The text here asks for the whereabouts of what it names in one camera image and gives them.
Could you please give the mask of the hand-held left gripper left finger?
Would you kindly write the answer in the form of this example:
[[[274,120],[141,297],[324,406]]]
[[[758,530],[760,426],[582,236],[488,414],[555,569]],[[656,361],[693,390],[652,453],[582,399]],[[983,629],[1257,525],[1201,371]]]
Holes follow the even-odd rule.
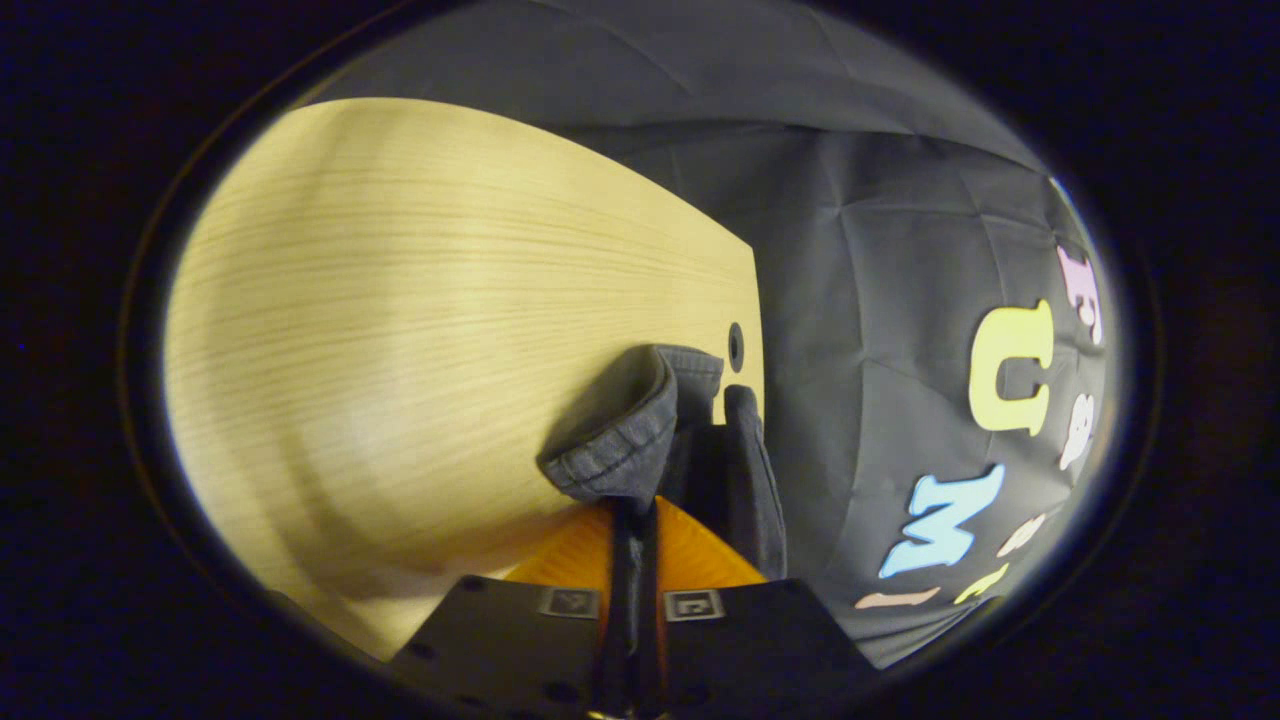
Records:
[[[463,575],[390,661],[462,719],[585,719],[611,605],[608,506],[570,520],[498,578]]]

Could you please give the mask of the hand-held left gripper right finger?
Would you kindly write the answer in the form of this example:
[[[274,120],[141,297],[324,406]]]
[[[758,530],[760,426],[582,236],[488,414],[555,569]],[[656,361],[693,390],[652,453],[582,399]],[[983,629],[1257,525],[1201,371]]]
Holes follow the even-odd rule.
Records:
[[[881,675],[812,588],[767,580],[655,502],[658,702],[669,720],[842,720]]]

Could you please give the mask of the dark grey jeans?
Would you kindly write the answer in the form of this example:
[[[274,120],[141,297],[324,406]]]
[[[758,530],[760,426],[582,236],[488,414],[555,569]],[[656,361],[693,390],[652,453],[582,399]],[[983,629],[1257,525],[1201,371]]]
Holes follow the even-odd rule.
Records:
[[[575,439],[550,445],[539,468],[611,520],[604,641],[595,710],[653,720],[660,712],[659,496],[733,551],[723,568],[748,565],[765,582],[786,575],[785,520],[756,396],[722,386],[723,363],[695,348],[631,348],[608,370],[635,400],[600,416]]]

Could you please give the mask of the black backdrop cloth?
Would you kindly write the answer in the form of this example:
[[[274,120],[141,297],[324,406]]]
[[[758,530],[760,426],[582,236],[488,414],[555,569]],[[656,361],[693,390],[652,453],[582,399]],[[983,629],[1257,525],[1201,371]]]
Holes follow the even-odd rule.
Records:
[[[1102,263],[1047,164],[796,0],[477,0],[329,79],[562,135],[756,259],[788,570],[878,667],[1018,592],[1112,428]]]

